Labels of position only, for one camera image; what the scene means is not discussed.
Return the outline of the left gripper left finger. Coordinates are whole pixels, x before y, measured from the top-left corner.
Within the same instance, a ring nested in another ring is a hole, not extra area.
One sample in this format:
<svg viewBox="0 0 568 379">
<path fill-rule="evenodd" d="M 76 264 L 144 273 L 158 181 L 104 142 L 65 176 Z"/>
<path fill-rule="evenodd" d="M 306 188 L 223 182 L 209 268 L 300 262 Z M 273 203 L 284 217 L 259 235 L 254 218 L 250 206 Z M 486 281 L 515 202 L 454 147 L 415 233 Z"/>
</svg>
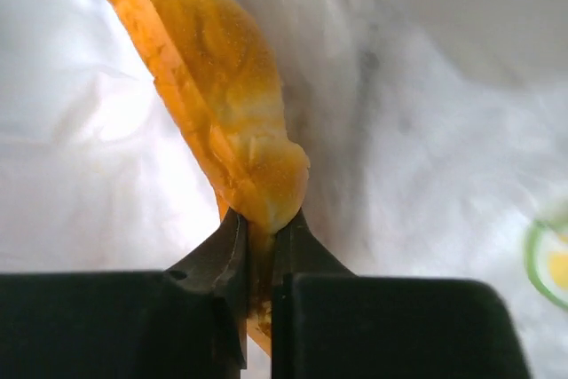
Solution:
<svg viewBox="0 0 568 379">
<path fill-rule="evenodd" d="M 165 271 L 7 273 L 4 378 L 237 378 L 247 223 L 229 212 Z"/>
</svg>

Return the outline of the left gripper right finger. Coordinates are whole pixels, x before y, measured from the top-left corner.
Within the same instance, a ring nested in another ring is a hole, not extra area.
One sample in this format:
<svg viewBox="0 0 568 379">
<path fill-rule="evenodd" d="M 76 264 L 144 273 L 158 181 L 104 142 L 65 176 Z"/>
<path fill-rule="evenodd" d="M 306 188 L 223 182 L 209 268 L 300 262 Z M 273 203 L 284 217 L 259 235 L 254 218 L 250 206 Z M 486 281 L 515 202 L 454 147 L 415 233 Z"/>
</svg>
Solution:
<svg viewBox="0 0 568 379">
<path fill-rule="evenodd" d="M 302 215 L 275 249 L 275 378 L 530 376 L 505 304 L 482 282 L 358 276 Z"/>
</svg>

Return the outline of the toy baguette bread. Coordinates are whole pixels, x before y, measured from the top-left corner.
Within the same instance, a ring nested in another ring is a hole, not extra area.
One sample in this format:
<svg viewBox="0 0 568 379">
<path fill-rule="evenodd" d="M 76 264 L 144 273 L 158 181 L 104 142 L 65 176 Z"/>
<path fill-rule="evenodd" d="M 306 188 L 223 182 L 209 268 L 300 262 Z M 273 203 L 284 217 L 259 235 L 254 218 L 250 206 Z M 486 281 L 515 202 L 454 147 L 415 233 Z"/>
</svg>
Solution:
<svg viewBox="0 0 568 379">
<path fill-rule="evenodd" d="M 275 236 L 301 209 L 305 151 L 286 130 L 271 46 L 235 0 L 107 0 L 211 184 L 221 215 L 248 220 L 250 337 L 272 349 Z"/>
</svg>

